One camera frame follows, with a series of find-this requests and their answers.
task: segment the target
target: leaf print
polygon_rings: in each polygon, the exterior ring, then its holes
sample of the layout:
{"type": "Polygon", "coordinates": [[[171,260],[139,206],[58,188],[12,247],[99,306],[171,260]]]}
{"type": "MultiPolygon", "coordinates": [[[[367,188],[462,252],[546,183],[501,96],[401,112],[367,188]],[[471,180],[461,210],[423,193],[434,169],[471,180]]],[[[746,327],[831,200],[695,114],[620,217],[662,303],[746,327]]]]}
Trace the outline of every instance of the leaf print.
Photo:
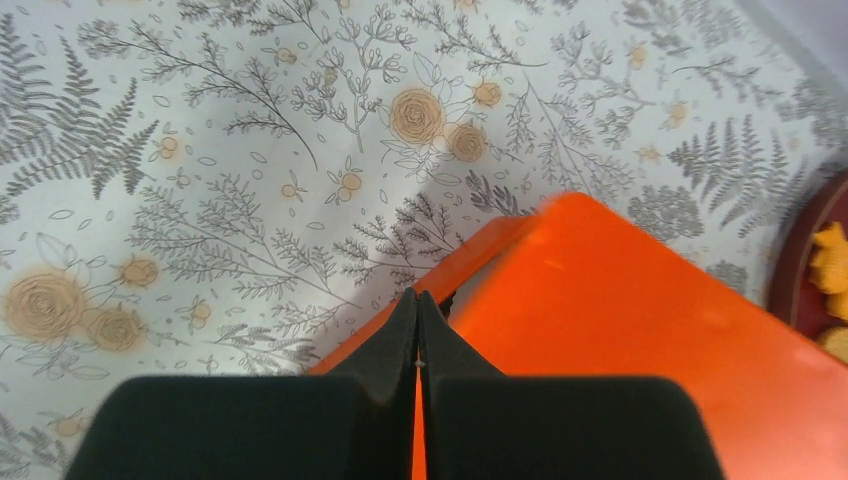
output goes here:
{"type": "Polygon", "coordinates": [[[792,101],[778,105],[784,121],[812,118],[811,133],[816,144],[828,148],[843,147],[848,142],[848,112],[840,107],[833,94],[813,79],[803,78],[792,93],[792,101]]]}
{"type": "Polygon", "coordinates": [[[710,198],[710,212],[731,204],[721,226],[742,219],[740,238],[757,227],[780,224],[803,195],[806,165],[802,163],[794,173],[790,172],[777,136],[773,136],[771,159],[767,159],[754,131],[752,115],[747,115],[743,122],[741,144],[733,119],[725,123],[721,145],[717,129],[716,122],[711,123],[703,146],[695,135],[691,145],[683,142],[668,158],[683,168],[683,175],[691,179],[693,189],[703,185],[701,201],[710,198]]]}
{"type": "Polygon", "coordinates": [[[17,203],[6,195],[0,195],[0,225],[14,222],[21,218],[20,209],[17,203]]]}
{"type": "Polygon", "coordinates": [[[44,263],[55,269],[64,270],[76,261],[76,251],[72,245],[46,233],[38,233],[35,246],[44,263]]]}
{"type": "Polygon", "coordinates": [[[264,115],[249,110],[245,115],[235,114],[225,131],[231,134],[235,131],[246,133],[253,128],[270,129],[278,138],[283,135],[294,135],[306,148],[315,169],[318,161],[315,154],[294,126],[280,111],[282,102],[280,89],[273,82],[277,78],[275,72],[265,66],[256,57],[251,57],[243,69],[231,72],[223,65],[223,47],[207,34],[201,35],[201,60],[190,60],[184,54],[176,55],[170,51],[170,41],[155,30],[147,29],[139,22],[133,21],[130,27],[133,40],[128,41],[118,36],[118,26],[112,22],[95,20],[79,27],[79,42],[85,47],[86,53],[92,58],[123,57],[132,50],[147,52],[155,63],[151,68],[144,69],[145,80],[164,83],[173,79],[177,73],[188,75],[193,69],[205,72],[203,80],[197,85],[186,84],[184,96],[190,107],[197,106],[207,95],[218,98],[234,98],[236,101],[256,102],[267,110],[264,115]],[[249,79],[256,87],[252,89],[240,82],[239,78],[249,79]]]}
{"type": "Polygon", "coordinates": [[[662,243],[704,233],[698,204],[684,187],[642,187],[642,197],[630,199],[627,213],[637,227],[662,243]]]}
{"type": "Polygon", "coordinates": [[[430,61],[424,55],[416,52],[413,56],[413,66],[415,67],[415,74],[418,75],[418,79],[421,80],[421,83],[428,87],[432,87],[436,84],[437,81],[441,80],[440,75],[436,70],[436,65],[430,61]]]}
{"type": "Polygon", "coordinates": [[[86,305],[93,309],[100,308],[112,298],[117,290],[114,285],[98,285],[89,288],[85,291],[86,305]]]}
{"type": "Polygon", "coordinates": [[[432,28],[442,34],[441,43],[436,45],[436,53],[454,55],[458,52],[468,53],[468,70],[481,75],[499,73],[504,65],[521,67],[541,67],[547,63],[522,63],[518,53],[503,43],[501,34],[494,24],[489,25],[486,42],[479,40],[468,29],[468,15],[461,13],[449,22],[445,17],[445,9],[435,1],[426,7],[420,7],[416,0],[404,0],[407,10],[401,15],[414,25],[425,30],[432,28]]]}
{"type": "Polygon", "coordinates": [[[68,373],[80,380],[102,380],[109,376],[106,370],[90,366],[72,368],[68,373]]]}
{"type": "Polygon", "coordinates": [[[707,267],[707,273],[732,288],[739,295],[745,295],[748,283],[748,270],[739,265],[722,260],[707,267]]]}

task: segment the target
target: orange object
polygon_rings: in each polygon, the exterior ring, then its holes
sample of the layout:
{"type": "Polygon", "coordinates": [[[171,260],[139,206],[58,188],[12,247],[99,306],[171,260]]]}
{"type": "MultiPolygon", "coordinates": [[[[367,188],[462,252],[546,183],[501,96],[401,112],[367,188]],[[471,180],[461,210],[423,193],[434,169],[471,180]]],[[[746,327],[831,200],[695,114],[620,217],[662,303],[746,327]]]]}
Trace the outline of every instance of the orange object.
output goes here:
{"type": "Polygon", "coordinates": [[[818,250],[810,260],[811,280],[824,293],[848,291],[848,240],[839,222],[813,235],[818,250]]]}
{"type": "Polygon", "coordinates": [[[729,479],[848,478],[848,368],[584,195],[543,212],[453,325],[510,375],[675,380],[729,479]]]}

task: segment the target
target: yellow food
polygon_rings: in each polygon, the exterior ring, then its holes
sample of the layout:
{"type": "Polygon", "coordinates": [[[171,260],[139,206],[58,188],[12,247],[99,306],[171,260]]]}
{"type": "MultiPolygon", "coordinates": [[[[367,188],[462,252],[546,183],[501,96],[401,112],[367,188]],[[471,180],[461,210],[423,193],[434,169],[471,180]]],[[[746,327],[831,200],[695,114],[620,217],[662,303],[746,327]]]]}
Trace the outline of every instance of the yellow food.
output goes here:
{"type": "MultiPolygon", "coordinates": [[[[819,247],[810,260],[810,280],[819,290],[828,294],[848,292],[848,240],[839,222],[813,235],[813,243],[819,247]]],[[[848,309],[835,315],[848,319],[848,309]]]]}
{"type": "Polygon", "coordinates": [[[819,345],[834,357],[848,363],[848,328],[834,327],[819,337],[819,345]]]}

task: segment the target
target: branch print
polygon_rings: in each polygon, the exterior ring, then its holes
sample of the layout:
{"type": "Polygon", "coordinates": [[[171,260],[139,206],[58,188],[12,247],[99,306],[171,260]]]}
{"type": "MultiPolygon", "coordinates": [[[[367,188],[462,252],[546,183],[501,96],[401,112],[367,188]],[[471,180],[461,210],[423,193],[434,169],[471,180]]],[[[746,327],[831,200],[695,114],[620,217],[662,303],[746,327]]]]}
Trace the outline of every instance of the branch print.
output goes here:
{"type": "Polygon", "coordinates": [[[353,237],[333,244],[334,252],[351,261],[341,273],[356,285],[367,283],[377,269],[388,268],[395,294],[400,294],[420,278],[422,270],[429,270],[456,248],[450,239],[453,222],[448,208],[433,203],[426,194],[404,199],[395,217],[391,226],[380,215],[365,225],[353,225],[361,237],[376,242],[374,249],[382,257],[371,256],[368,246],[353,237]]]}
{"type": "Polygon", "coordinates": [[[118,56],[126,58],[130,51],[147,52],[154,59],[150,68],[143,70],[145,80],[156,83],[170,81],[177,73],[188,76],[192,70],[204,72],[199,84],[186,84],[184,96],[190,107],[197,106],[206,96],[232,98],[236,102],[258,105],[265,112],[248,110],[246,114],[235,114],[235,119],[226,127],[227,134],[236,131],[246,133],[254,128],[268,129],[277,138],[294,135],[306,148],[315,169],[318,161],[301,133],[295,129],[280,110],[283,103],[283,86],[275,86],[277,73],[272,72],[256,57],[251,57],[241,70],[231,72],[224,67],[226,49],[212,40],[207,33],[201,35],[200,59],[189,60],[183,52],[171,51],[171,40],[162,33],[146,28],[133,21],[130,27],[132,38],[124,40],[118,36],[118,26],[113,22],[95,20],[79,27],[79,42],[92,58],[118,56]],[[253,88],[239,79],[250,80],[253,88]]]}
{"type": "Polygon", "coordinates": [[[271,328],[239,323],[220,327],[218,334],[218,340],[210,343],[238,350],[242,354],[238,364],[250,375],[297,375],[318,359],[311,340],[275,337],[271,328]]]}
{"type": "Polygon", "coordinates": [[[217,195],[200,202],[195,220],[183,208],[183,200],[174,199],[173,189],[144,188],[144,204],[127,241],[167,261],[165,270],[177,280],[199,283],[226,276],[237,280],[233,290],[242,298],[266,300],[282,299],[303,286],[356,307],[327,284],[334,265],[326,252],[312,247],[304,259],[304,247],[283,230],[269,244],[264,223],[256,216],[261,205],[247,182],[225,175],[209,187],[217,195]],[[276,255],[269,245],[277,250],[276,255]],[[306,278],[305,268],[313,270],[314,279],[306,278]]]}
{"type": "Polygon", "coordinates": [[[292,90],[291,101],[294,110],[303,110],[317,122],[322,118],[344,125],[344,127],[356,136],[359,151],[364,152],[362,146],[362,124],[369,113],[374,113],[382,100],[377,98],[370,100],[368,90],[371,87],[372,72],[380,72],[382,80],[386,84],[397,83],[400,75],[407,72],[406,67],[400,64],[401,56],[397,53],[383,58],[379,47],[372,47],[374,40],[389,45],[399,45],[405,50],[410,50],[416,39],[407,33],[406,27],[393,26],[392,20],[395,14],[389,10],[388,5],[377,5],[374,15],[369,22],[360,25],[350,18],[339,20],[341,31],[336,33],[336,38],[350,44],[356,50],[356,60],[361,74],[354,74],[352,68],[345,67],[345,55],[338,48],[333,47],[318,60],[318,66],[322,71],[312,72],[309,78],[304,78],[304,88],[295,86],[292,90]],[[344,84],[353,95],[351,110],[349,114],[347,107],[341,101],[334,104],[336,94],[336,80],[341,74],[344,84]]]}
{"type": "Polygon", "coordinates": [[[412,24],[442,34],[441,43],[436,45],[436,53],[455,55],[464,52],[468,55],[468,70],[481,75],[499,73],[505,65],[519,67],[541,67],[547,63],[523,63],[515,50],[504,44],[501,34],[494,24],[490,24],[485,41],[477,38],[468,29],[468,15],[461,13],[453,22],[449,21],[445,9],[435,0],[426,6],[419,6],[416,0],[405,0],[407,9],[401,15],[412,24]]]}

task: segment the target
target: fern print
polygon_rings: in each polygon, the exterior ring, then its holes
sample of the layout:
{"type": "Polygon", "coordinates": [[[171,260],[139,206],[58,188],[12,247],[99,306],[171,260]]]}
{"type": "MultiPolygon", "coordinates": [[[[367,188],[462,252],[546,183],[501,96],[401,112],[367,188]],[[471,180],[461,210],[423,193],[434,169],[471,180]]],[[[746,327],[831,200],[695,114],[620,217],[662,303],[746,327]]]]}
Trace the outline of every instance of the fern print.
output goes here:
{"type": "Polygon", "coordinates": [[[49,82],[33,78],[44,67],[33,62],[35,55],[15,34],[11,15],[0,20],[0,57],[3,61],[0,124],[6,128],[0,139],[0,165],[22,163],[6,185],[10,197],[21,195],[48,180],[90,179],[99,199],[106,184],[122,176],[128,194],[135,192],[145,174],[141,159],[158,125],[128,135],[136,97],[136,80],[130,81],[124,98],[104,114],[94,99],[88,70],[71,45],[61,38],[67,65],[64,86],[50,93],[49,82]],[[46,112],[39,117],[34,112],[46,112]]]}
{"type": "Polygon", "coordinates": [[[0,412],[0,477],[27,477],[44,470],[61,475],[70,465],[64,443],[34,426],[19,430],[0,412]]]}
{"type": "Polygon", "coordinates": [[[737,234],[744,238],[758,227],[779,225],[794,211],[803,195],[806,165],[789,171],[785,149],[776,135],[769,156],[754,131],[752,115],[743,120],[741,136],[736,133],[736,123],[734,119],[725,122],[721,145],[718,125],[713,122],[705,140],[695,135],[668,158],[683,169],[693,190],[701,187],[700,199],[709,212],[725,210],[721,228],[741,220],[737,234]]]}

